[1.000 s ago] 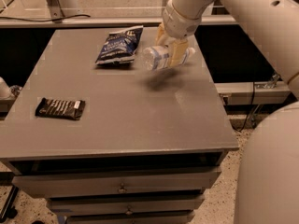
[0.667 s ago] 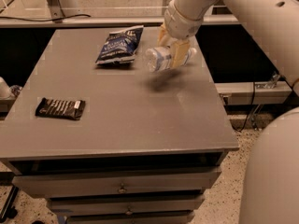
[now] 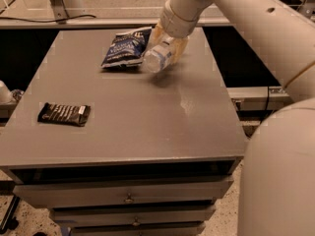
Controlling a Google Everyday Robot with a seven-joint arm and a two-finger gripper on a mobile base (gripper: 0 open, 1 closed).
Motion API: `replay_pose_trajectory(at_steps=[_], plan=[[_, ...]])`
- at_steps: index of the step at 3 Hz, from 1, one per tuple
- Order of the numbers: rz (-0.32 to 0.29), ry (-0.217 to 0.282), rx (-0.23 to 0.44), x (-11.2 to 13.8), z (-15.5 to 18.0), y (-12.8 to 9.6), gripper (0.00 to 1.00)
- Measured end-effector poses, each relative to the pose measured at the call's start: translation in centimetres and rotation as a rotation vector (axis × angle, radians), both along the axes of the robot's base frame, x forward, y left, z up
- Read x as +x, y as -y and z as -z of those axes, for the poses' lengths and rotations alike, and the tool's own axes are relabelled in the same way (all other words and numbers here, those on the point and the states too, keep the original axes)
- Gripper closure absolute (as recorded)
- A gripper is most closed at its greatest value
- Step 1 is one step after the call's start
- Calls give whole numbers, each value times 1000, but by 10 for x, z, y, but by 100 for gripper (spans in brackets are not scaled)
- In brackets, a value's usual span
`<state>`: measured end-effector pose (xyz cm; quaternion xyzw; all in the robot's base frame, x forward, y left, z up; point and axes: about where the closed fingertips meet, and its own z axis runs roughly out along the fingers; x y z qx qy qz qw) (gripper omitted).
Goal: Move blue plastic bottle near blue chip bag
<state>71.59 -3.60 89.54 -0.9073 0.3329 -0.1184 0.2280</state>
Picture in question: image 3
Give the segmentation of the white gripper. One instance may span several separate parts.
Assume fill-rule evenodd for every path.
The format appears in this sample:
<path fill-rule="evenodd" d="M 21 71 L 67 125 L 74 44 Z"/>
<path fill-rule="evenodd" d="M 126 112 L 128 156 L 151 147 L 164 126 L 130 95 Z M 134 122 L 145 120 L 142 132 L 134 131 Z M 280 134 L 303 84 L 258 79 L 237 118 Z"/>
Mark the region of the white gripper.
<path fill-rule="evenodd" d="M 169 40 L 170 63 L 177 63 L 187 46 L 189 38 L 186 36 L 192 33 L 201 14 L 211 4 L 211 0 L 167 0 L 159 22 L 152 29 L 148 49 L 160 44 L 167 33 L 172 36 Z"/>

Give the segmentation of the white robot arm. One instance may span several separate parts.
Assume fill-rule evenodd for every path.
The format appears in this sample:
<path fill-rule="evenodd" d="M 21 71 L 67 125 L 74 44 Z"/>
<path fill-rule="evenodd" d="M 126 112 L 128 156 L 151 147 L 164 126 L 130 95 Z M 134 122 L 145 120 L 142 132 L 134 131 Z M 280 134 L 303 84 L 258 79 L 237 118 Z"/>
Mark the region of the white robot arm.
<path fill-rule="evenodd" d="M 238 236 L 315 236 L 315 25 L 280 0 L 167 0 L 157 23 L 192 33 L 216 5 L 264 64 L 239 69 L 236 86 L 280 86 L 291 105 L 256 129 L 244 154 Z"/>

